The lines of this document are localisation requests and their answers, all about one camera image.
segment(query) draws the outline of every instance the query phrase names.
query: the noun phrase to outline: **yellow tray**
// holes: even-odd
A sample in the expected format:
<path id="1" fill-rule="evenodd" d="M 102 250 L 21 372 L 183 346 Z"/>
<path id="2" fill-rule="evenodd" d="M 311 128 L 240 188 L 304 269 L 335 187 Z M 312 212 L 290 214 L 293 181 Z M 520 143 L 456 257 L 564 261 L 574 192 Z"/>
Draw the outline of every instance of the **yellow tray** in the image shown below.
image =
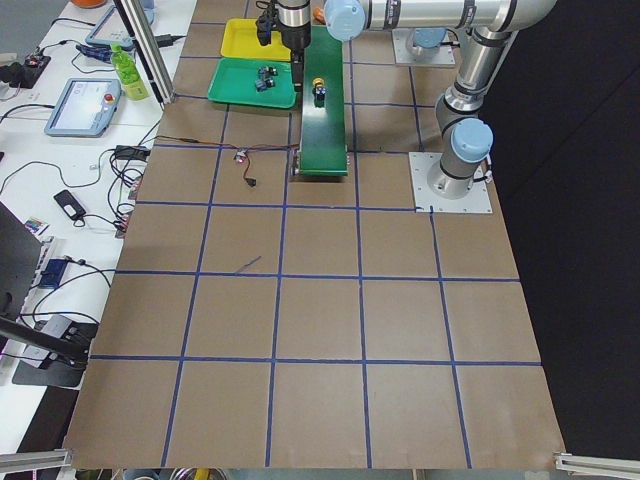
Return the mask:
<path id="1" fill-rule="evenodd" d="M 288 62 L 290 50 L 282 45 L 280 32 L 271 32 L 271 44 L 263 47 L 256 35 L 255 19 L 232 18 L 227 21 L 220 53 L 223 57 Z"/>

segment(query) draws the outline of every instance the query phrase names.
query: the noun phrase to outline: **green conveyor belt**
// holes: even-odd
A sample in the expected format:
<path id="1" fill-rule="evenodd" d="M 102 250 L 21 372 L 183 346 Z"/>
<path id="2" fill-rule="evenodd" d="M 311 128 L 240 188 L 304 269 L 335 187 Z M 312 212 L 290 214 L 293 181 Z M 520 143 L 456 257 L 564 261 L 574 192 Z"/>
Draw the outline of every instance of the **green conveyor belt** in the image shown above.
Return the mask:
<path id="1" fill-rule="evenodd" d="M 312 82 L 317 77 L 324 79 L 327 89 L 323 107 L 314 102 Z M 326 27 L 313 26 L 311 29 L 311 45 L 305 50 L 303 89 L 297 173 L 346 175 L 342 43 L 332 38 Z"/>

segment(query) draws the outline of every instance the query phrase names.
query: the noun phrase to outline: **tablet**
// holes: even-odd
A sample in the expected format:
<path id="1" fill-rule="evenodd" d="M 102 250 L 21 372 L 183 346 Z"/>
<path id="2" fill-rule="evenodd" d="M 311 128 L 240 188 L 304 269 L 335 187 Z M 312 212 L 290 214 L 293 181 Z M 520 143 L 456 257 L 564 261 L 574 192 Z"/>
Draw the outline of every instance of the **tablet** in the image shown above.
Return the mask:
<path id="1" fill-rule="evenodd" d="M 145 9 L 144 13 L 147 16 L 147 21 L 151 24 L 154 17 L 153 9 Z M 84 41 L 87 45 L 94 47 L 109 47 L 111 44 L 115 44 L 120 45 L 123 50 L 133 49 L 133 41 L 129 37 L 129 32 L 127 32 L 118 10 L 113 5 L 98 20 Z"/>
<path id="2" fill-rule="evenodd" d="M 99 137 L 111 122 L 120 92 L 117 79 L 69 79 L 44 133 L 54 137 Z"/>

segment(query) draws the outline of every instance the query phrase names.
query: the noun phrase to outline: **white table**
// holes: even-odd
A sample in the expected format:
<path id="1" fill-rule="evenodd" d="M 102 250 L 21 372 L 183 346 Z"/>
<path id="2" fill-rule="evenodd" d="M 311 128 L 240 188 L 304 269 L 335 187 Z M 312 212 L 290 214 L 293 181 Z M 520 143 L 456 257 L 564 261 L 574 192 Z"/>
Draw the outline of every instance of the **white table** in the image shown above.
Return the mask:
<path id="1" fill-rule="evenodd" d="M 196 1 L 156 0 L 152 25 L 154 34 L 185 35 Z M 97 9 L 81 9 L 69 3 L 60 16 L 96 22 L 109 5 L 110 3 Z M 90 27 L 58 22 L 51 27 L 40 45 L 50 45 L 63 39 L 75 39 L 84 43 L 89 31 Z M 15 98 L 0 104 L 0 114 L 25 103 L 55 104 L 69 78 L 116 78 L 113 71 L 88 75 L 78 72 L 71 65 L 71 59 L 77 53 L 74 45 L 69 42 L 46 49 L 45 54 L 52 57 L 51 63 L 35 88 L 22 90 Z M 179 40 L 173 46 L 160 50 L 171 77 L 177 69 L 183 45 L 184 40 Z M 110 67 L 85 57 L 79 58 L 77 64 L 88 70 Z M 11 92 L 12 90 L 4 91 L 3 94 L 6 96 Z M 11 172 L 34 160 L 60 166 L 69 184 L 89 183 L 97 178 L 96 167 L 100 153 L 116 145 L 136 145 L 161 118 L 162 109 L 152 94 L 137 102 L 123 96 L 111 125 L 99 138 L 54 138 L 45 135 L 43 129 L 50 113 L 51 110 L 45 109 L 18 110 L 0 124 L 0 151 L 5 152 L 4 159 L 0 162 L 0 183 Z M 107 204 L 107 191 L 113 179 L 108 155 L 105 155 L 100 182 L 91 187 L 72 189 L 72 192 L 87 212 L 111 218 L 113 214 Z M 98 219 L 87 219 L 86 227 L 75 228 L 52 198 L 65 188 L 67 187 L 60 181 L 56 169 L 33 165 L 8 182 L 0 200 L 21 221 L 35 217 L 48 223 L 50 227 L 46 234 L 62 239 L 59 248 L 56 248 L 58 255 L 84 258 L 101 269 L 115 268 L 122 240 L 115 238 L 113 227 Z M 65 273 L 65 279 L 85 272 L 86 268 L 71 265 Z M 33 298 L 30 298 L 31 306 L 42 295 L 43 292 L 36 291 Z M 45 311 L 73 310 L 100 319 L 107 295 L 108 287 L 104 279 L 100 275 L 90 275 L 53 294 L 44 304 Z M 81 317 L 74 320 L 83 321 Z M 9 353 L 19 354 L 22 345 L 10 341 L 7 348 Z M 45 391 L 45 387 L 11 384 L 17 363 L 8 358 L 0 362 L 0 454 L 17 451 Z"/>

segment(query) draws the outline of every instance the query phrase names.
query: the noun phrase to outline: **green bottle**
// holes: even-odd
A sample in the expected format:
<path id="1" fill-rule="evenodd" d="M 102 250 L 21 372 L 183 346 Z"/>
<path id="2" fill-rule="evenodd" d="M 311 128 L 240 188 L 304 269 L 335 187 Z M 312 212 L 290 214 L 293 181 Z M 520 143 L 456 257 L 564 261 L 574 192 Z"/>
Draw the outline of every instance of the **green bottle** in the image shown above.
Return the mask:
<path id="1" fill-rule="evenodd" d="M 111 45 L 111 64 L 120 78 L 122 89 L 131 100 L 141 100 L 149 96 L 147 87 L 138 73 L 136 64 L 120 45 Z"/>

